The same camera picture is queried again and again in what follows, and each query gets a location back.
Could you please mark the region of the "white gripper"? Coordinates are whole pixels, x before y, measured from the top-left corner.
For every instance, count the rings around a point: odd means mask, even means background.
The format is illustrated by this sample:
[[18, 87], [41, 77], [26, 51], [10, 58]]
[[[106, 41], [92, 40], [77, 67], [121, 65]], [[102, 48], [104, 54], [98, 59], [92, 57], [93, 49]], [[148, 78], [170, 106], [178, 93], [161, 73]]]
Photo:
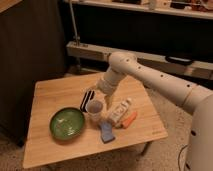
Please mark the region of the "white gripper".
[[97, 82], [97, 88], [105, 95], [107, 110], [112, 106], [113, 93], [119, 84], [119, 75], [113, 70], [108, 70]]

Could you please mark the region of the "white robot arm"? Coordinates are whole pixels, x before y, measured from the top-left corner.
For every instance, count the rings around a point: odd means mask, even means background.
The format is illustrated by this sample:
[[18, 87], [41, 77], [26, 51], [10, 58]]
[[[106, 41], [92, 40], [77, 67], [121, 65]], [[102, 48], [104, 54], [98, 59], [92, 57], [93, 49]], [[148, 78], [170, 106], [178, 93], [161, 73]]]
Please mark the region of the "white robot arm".
[[213, 90], [146, 67], [129, 52], [113, 52], [97, 88], [111, 96], [127, 75], [193, 115], [184, 171], [213, 171]]

